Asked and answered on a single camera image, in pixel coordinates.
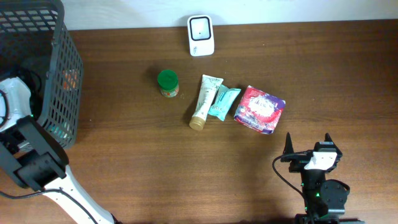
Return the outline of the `red purple pad package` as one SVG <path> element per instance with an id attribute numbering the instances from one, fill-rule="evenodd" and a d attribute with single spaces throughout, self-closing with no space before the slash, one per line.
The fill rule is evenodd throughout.
<path id="1" fill-rule="evenodd" d="M 286 102 L 249 85 L 239 102 L 234 120 L 261 134 L 272 134 Z"/>

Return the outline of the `teal wet wipes pack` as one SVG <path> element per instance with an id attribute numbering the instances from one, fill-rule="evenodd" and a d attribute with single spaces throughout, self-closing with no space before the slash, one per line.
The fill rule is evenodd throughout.
<path id="1" fill-rule="evenodd" d="M 221 121 L 224 121 L 229 109 L 240 92 L 241 89 L 239 88 L 228 88 L 227 86 L 220 85 L 215 102 L 211 105 L 208 114 L 216 116 Z"/>

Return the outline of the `white bamboo print tube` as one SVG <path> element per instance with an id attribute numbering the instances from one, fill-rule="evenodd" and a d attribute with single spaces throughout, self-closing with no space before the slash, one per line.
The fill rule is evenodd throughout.
<path id="1" fill-rule="evenodd" d="M 202 75 L 197 106 L 189 122 L 189 126 L 192 129 L 201 131 L 204 128 L 208 112 L 222 82 L 222 78 Z"/>

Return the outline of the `green lid jar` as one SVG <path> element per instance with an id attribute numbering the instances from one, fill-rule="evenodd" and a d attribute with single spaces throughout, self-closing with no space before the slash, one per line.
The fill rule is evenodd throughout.
<path id="1" fill-rule="evenodd" d="M 157 76 L 160 92 L 167 98 L 177 96 L 179 82 L 177 74 L 172 70 L 163 70 Z"/>

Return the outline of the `orange Kleenex tissue pack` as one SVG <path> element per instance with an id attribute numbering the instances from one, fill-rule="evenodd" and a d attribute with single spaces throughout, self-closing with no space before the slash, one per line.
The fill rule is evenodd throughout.
<path id="1" fill-rule="evenodd" d="M 63 89 L 67 91 L 72 91 L 78 87 L 78 75 L 79 70 L 71 69 L 71 70 L 63 70 L 62 75 L 64 78 L 63 81 Z"/>

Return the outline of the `teal Kleenex tissue pack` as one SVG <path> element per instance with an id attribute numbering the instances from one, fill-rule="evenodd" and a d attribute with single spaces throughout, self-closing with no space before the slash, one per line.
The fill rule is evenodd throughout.
<path id="1" fill-rule="evenodd" d="M 68 123 L 64 123 L 61 128 L 56 125 L 53 125 L 50 128 L 50 132 L 61 139 L 66 139 L 68 137 L 69 130 L 70 125 Z"/>

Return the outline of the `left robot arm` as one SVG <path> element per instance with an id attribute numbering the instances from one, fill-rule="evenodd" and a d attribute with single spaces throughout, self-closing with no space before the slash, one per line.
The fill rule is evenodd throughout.
<path id="1" fill-rule="evenodd" d="M 29 197 L 44 195 L 76 223 L 117 223 L 79 184 L 63 147 L 34 119 L 35 73 L 14 67 L 1 74 L 1 169 Z"/>

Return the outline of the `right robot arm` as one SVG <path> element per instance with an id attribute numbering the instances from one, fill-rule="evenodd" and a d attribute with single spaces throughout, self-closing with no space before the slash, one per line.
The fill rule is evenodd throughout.
<path id="1" fill-rule="evenodd" d="M 294 187 L 280 174 L 277 176 L 293 188 L 303 198 L 305 213 L 297 214 L 295 224 L 308 223 L 362 223 L 358 219 L 344 219 L 345 203 L 350 193 L 346 183 L 326 179 L 326 174 L 336 168 L 343 156 L 328 133 L 325 139 L 316 142 L 312 150 L 295 152 L 290 134 L 287 133 L 285 147 L 281 156 L 274 160 L 289 163 L 290 173 L 299 173 L 301 176 L 301 190 Z"/>

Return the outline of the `white barcode scanner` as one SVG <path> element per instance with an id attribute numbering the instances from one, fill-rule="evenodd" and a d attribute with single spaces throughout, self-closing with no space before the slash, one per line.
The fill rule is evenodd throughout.
<path id="1" fill-rule="evenodd" d="M 215 51 L 212 19 L 208 15 L 190 16 L 187 19 L 190 55 L 201 57 Z"/>

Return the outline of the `grey plastic mesh basket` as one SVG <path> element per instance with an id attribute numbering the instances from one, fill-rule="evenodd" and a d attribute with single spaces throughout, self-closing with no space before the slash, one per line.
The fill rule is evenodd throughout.
<path id="1" fill-rule="evenodd" d="M 74 145 L 83 82 L 83 61 L 64 23 L 61 1 L 1 1 L 1 74 L 22 67 L 34 72 L 34 118 L 64 149 Z M 63 70 L 79 70 L 78 87 L 63 89 Z M 70 125 L 68 137 L 50 132 Z"/>

